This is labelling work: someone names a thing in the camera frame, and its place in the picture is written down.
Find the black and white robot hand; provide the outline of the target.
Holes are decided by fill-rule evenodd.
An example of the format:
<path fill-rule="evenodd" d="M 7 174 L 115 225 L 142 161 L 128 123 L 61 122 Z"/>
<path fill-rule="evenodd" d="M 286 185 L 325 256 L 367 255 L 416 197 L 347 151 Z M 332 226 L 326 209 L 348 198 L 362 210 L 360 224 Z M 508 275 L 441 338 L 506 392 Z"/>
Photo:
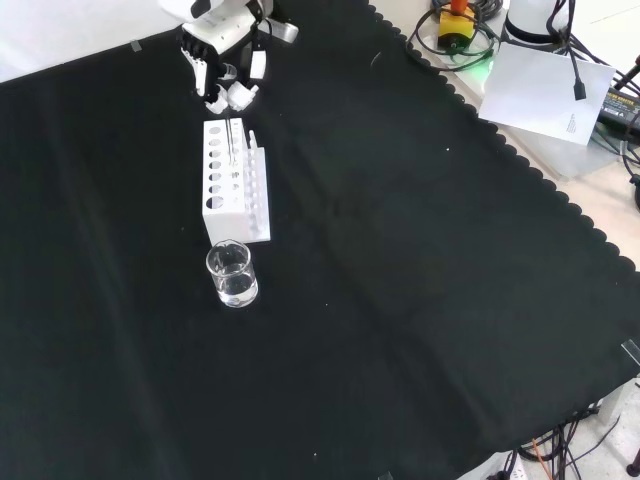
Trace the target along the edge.
<path fill-rule="evenodd" d="M 180 50 L 214 115 L 245 110 L 267 74 L 272 41 L 292 44 L 299 34 L 277 1 L 194 1 L 181 12 Z"/>

